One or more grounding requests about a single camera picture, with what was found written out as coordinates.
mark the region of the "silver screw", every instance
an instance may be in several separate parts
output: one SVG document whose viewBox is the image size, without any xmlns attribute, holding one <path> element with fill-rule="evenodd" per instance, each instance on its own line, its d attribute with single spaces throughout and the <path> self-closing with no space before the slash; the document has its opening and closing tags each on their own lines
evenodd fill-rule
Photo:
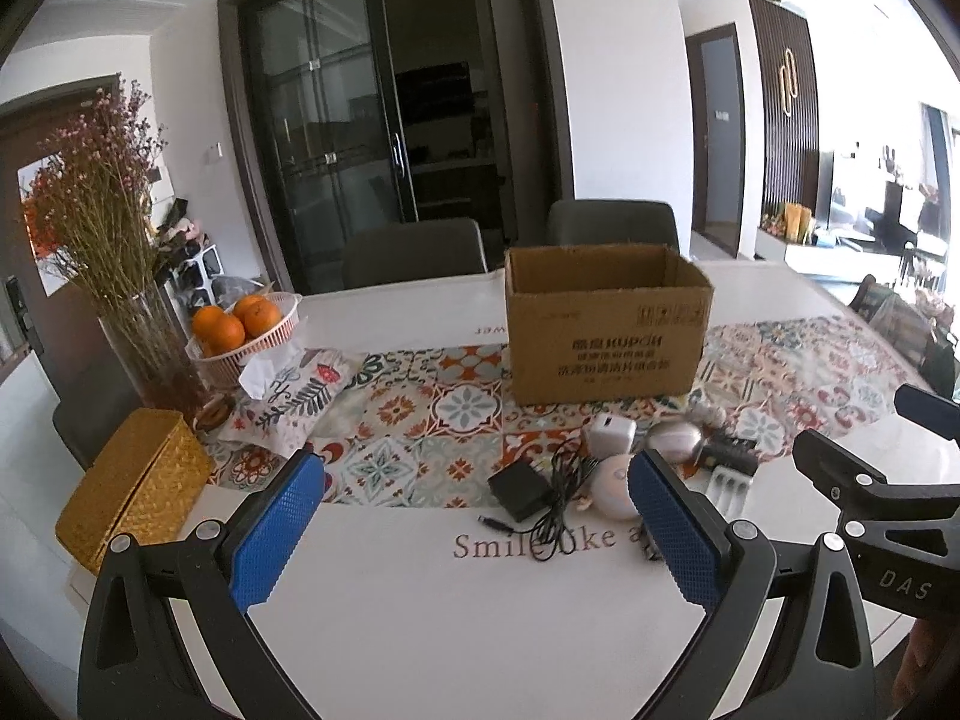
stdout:
<svg viewBox="0 0 960 720">
<path fill-rule="evenodd" d="M 737 522 L 733 523 L 733 533 L 744 541 L 750 541 L 757 537 L 757 527 L 754 523 L 747 522 L 745 519 L 738 519 Z"/>
<path fill-rule="evenodd" d="M 843 551 L 843 539 L 836 533 L 824 533 L 824 546 L 833 552 Z"/>
<path fill-rule="evenodd" d="M 110 552 L 126 552 L 130 547 L 130 537 L 126 533 L 120 533 L 110 542 Z"/>
<path fill-rule="evenodd" d="M 211 538 L 217 538 L 220 535 L 220 524 L 219 522 L 208 519 L 204 522 L 200 522 L 200 525 L 197 526 L 197 530 L 194 531 L 197 534 L 197 538 L 201 541 L 210 541 Z"/>
</svg>

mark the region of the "floral tile pattern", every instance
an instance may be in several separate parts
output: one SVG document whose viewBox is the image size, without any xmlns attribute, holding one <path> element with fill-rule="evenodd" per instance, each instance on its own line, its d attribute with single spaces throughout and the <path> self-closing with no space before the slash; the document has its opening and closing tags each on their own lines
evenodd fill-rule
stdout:
<svg viewBox="0 0 960 720">
<path fill-rule="evenodd" d="M 762 461 L 789 454 L 806 428 L 840 437 L 893 411 L 907 367 L 846 317 L 714 327 L 694 388 L 682 397 L 520 406 L 510 350 L 467 346 L 367 357 L 309 437 L 323 457 L 326 499 L 421 507 L 492 506 L 491 474 L 517 460 L 546 467 L 557 447 L 603 410 L 644 429 L 700 399 L 728 429 L 757 441 Z M 260 490 L 282 460 L 208 442 L 212 484 Z"/>
</svg>

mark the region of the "sliding glass door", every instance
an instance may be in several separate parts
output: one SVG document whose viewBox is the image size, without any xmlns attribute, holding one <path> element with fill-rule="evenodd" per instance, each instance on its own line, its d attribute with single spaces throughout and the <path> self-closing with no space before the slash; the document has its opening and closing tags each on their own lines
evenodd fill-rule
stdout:
<svg viewBox="0 0 960 720">
<path fill-rule="evenodd" d="M 279 0 L 248 19 L 254 118 L 295 287 L 342 289 L 344 244 L 416 219 L 382 0 Z"/>
</svg>

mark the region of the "white plastic basket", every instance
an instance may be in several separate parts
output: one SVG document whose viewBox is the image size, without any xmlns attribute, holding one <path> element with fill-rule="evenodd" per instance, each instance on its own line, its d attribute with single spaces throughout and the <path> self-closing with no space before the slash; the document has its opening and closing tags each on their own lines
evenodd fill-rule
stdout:
<svg viewBox="0 0 960 720">
<path fill-rule="evenodd" d="M 293 335 L 294 328 L 299 323 L 296 306 L 302 300 L 301 296 L 292 293 L 269 293 L 264 295 L 264 298 L 274 303 L 283 314 L 283 319 L 269 333 L 264 333 L 260 338 L 254 338 L 239 349 L 216 357 L 203 357 L 203 348 L 200 347 L 196 337 L 190 338 L 189 343 L 186 344 L 187 356 L 197 367 L 200 376 L 203 376 L 213 388 L 236 389 L 240 371 L 251 356 L 271 346 L 280 346 L 290 341 L 290 336 Z"/>
</svg>

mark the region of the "dark wood slat panel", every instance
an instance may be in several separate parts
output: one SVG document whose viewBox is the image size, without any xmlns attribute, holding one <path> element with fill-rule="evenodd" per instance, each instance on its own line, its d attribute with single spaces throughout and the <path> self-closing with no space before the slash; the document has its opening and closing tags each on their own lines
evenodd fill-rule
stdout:
<svg viewBox="0 0 960 720">
<path fill-rule="evenodd" d="M 768 0 L 750 0 L 760 49 L 765 125 L 763 212 L 784 202 L 816 211 L 820 170 L 820 105 L 813 45 L 806 19 Z M 784 114 L 781 66 L 787 50 L 797 64 L 798 97 Z"/>
</svg>

